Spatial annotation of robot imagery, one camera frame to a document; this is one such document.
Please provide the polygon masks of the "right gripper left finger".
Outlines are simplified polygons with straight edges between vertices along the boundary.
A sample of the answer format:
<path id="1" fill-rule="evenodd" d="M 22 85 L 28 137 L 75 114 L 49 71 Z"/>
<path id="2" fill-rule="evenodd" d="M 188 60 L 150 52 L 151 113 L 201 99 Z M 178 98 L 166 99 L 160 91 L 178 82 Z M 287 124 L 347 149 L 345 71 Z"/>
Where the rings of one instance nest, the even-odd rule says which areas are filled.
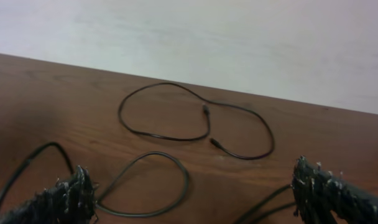
<path id="1" fill-rule="evenodd" d="M 67 180 L 0 215 L 0 224 L 89 223 L 95 216 L 95 188 L 80 166 Z"/>

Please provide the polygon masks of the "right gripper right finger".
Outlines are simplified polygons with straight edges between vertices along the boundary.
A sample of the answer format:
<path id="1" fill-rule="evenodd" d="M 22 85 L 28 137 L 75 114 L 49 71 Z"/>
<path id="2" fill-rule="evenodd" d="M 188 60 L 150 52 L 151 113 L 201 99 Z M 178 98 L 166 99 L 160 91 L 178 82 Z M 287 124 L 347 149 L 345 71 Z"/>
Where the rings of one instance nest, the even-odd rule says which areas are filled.
<path id="1" fill-rule="evenodd" d="M 296 217 L 303 223 L 336 223 L 334 215 L 347 223 L 378 223 L 378 197 L 342 179 L 321 164 L 297 159 L 292 190 Z"/>

